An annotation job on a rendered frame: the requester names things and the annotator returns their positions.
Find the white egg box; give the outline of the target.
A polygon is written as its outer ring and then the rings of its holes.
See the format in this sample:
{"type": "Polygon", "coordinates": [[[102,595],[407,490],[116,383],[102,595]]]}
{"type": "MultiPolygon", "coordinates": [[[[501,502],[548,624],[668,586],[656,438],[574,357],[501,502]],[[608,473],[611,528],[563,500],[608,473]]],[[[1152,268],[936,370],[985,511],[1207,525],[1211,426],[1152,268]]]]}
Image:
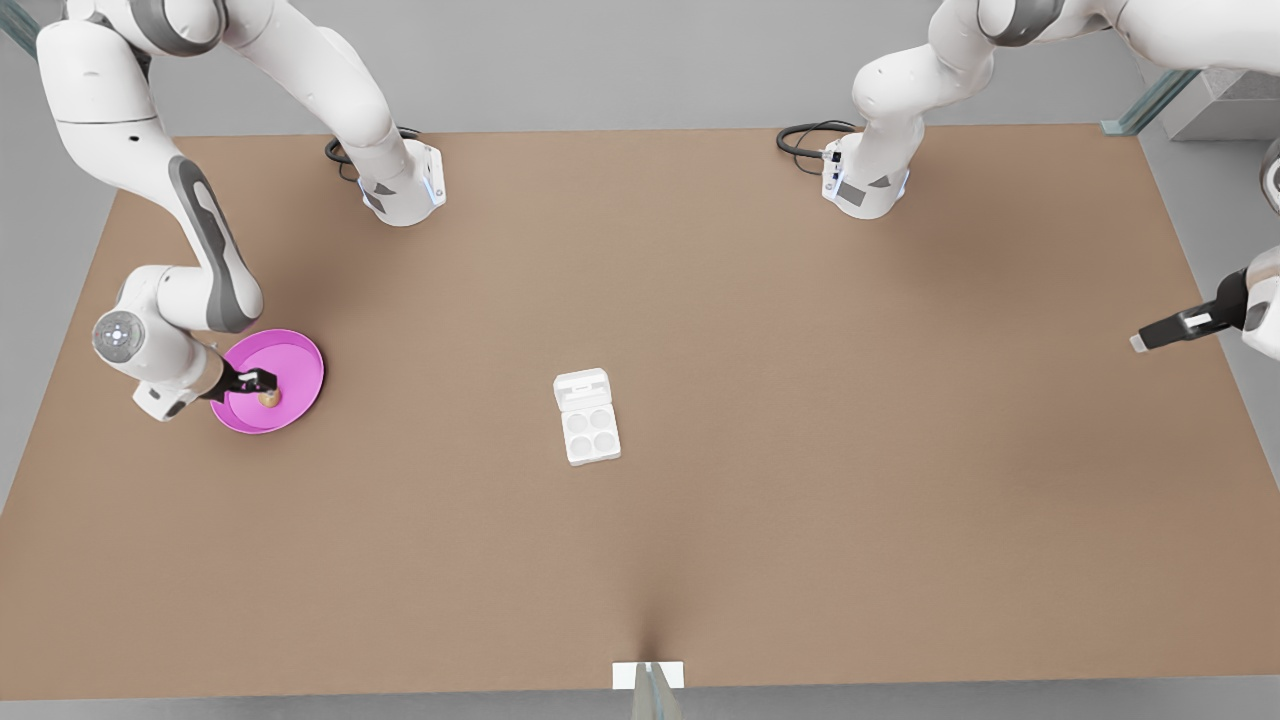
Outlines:
{"type": "Polygon", "coordinates": [[[612,460],[621,455],[620,432],[612,404],[563,411],[561,428],[571,466],[612,460]]]}

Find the grey box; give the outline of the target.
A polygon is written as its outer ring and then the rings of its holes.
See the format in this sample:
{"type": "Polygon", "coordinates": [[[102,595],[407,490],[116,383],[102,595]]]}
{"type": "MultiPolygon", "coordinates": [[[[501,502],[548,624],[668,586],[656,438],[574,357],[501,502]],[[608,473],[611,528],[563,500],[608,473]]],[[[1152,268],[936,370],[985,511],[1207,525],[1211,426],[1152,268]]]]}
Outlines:
{"type": "Polygon", "coordinates": [[[1158,115],[1172,141],[1272,141],[1280,137],[1280,76],[1201,72],[1158,115]]]}

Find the white egg box lid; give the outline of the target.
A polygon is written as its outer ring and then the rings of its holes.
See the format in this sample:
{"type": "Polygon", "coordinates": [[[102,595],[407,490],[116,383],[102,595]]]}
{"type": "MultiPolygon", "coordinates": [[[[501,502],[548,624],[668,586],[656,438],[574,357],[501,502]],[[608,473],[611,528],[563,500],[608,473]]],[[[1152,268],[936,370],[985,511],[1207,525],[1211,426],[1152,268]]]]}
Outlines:
{"type": "Polygon", "coordinates": [[[611,380],[602,368],[559,374],[553,382],[553,392],[561,413],[612,404],[611,380]]]}

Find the pink round plate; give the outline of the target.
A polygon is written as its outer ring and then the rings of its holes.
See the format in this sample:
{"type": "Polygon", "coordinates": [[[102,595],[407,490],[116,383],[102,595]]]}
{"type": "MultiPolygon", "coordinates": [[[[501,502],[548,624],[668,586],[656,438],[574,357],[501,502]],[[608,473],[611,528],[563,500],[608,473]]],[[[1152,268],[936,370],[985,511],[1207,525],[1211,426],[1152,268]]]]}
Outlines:
{"type": "Polygon", "coordinates": [[[261,369],[278,380],[278,402],[270,407],[257,395],[228,393],[223,402],[211,402],[223,425],[244,434],[270,433],[298,420],[315,404],[325,375],[315,343],[288,329],[252,333],[233,345],[225,360],[238,372],[261,369]]]}

